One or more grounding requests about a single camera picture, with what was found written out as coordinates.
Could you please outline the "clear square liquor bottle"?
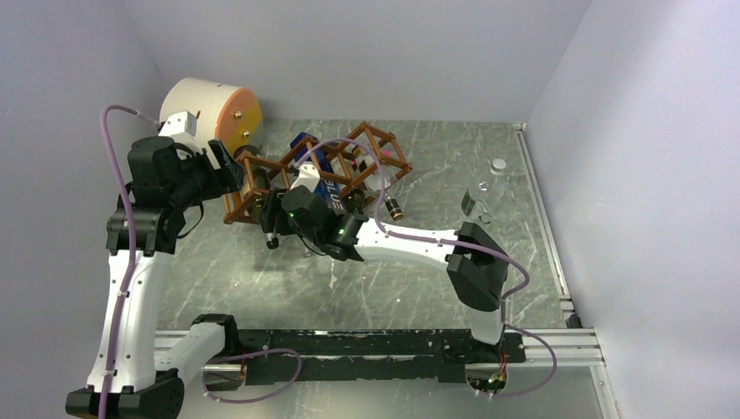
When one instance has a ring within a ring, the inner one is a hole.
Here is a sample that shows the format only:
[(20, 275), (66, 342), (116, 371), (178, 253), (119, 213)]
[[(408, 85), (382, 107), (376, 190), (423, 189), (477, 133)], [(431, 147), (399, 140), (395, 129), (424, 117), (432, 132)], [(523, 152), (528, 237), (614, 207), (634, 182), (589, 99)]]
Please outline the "clear square liquor bottle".
[[(359, 146), (354, 146), (352, 149), (354, 156), (353, 168), (358, 174), (361, 174), (367, 169), (372, 163), (373, 158), (365, 152), (364, 149)], [(367, 189), (375, 197), (382, 197), (383, 202), (386, 205), (387, 211), (394, 221), (401, 220), (404, 217), (401, 206), (398, 201), (389, 194), (389, 187), (391, 180), (387, 175), (380, 176), (378, 171), (375, 171), (371, 175), (368, 175), (364, 180)]]

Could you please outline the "olive green wine bottle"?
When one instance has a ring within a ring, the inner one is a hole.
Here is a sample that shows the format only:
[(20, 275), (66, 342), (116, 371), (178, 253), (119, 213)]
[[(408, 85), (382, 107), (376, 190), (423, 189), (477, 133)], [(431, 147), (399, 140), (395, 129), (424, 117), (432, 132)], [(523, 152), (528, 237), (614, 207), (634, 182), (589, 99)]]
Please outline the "olive green wine bottle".
[[(236, 150), (236, 157), (243, 153), (266, 160), (256, 146), (241, 146)], [(276, 232), (275, 214), (270, 210), (269, 203), (271, 167), (247, 158), (237, 160), (245, 166), (246, 176), (240, 191), (242, 202), (247, 202), (245, 214), (257, 221), (264, 234), (266, 246), (274, 250), (279, 246), (279, 234)]]

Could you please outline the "dark green wine bottle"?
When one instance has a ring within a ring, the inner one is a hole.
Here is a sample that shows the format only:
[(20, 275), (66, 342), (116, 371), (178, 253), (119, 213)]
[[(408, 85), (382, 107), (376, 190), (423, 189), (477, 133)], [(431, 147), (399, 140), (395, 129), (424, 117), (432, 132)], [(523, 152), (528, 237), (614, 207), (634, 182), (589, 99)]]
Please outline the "dark green wine bottle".
[[(329, 156), (331, 157), (329, 165), (335, 175), (351, 178), (359, 173), (358, 165), (353, 157), (348, 158), (346, 155), (340, 157), (339, 154), (335, 153), (330, 153)], [(359, 187), (351, 189), (342, 199), (346, 210), (356, 214), (363, 213), (365, 200), (365, 194)]]

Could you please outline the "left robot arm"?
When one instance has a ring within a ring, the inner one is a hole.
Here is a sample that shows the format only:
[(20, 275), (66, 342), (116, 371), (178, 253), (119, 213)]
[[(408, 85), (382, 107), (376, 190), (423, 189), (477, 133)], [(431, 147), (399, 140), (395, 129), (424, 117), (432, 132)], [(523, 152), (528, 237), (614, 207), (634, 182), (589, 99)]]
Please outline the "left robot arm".
[(106, 225), (110, 286), (98, 355), (85, 386), (65, 401), (78, 418), (175, 418), (202, 367), (242, 349), (227, 314), (198, 316), (162, 354), (155, 331), (185, 211), (239, 190), (243, 167), (220, 141), (199, 148), (166, 136), (137, 140), (127, 163), (132, 179)]

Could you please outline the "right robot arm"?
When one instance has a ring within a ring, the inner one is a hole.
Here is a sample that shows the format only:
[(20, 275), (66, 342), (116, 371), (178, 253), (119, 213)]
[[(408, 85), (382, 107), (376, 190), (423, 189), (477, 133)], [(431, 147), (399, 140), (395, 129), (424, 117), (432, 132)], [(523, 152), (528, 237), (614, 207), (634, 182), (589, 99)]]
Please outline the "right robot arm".
[(471, 318), (471, 351), (493, 361), (504, 350), (502, 290), (511, 258), (476, 223), (457, 230), (420, 230), (342, 213), (304, 186), (272, 190), (257, 214), (269, 248), (296, 235), (335, 260), (384, 260), (445, 272)]

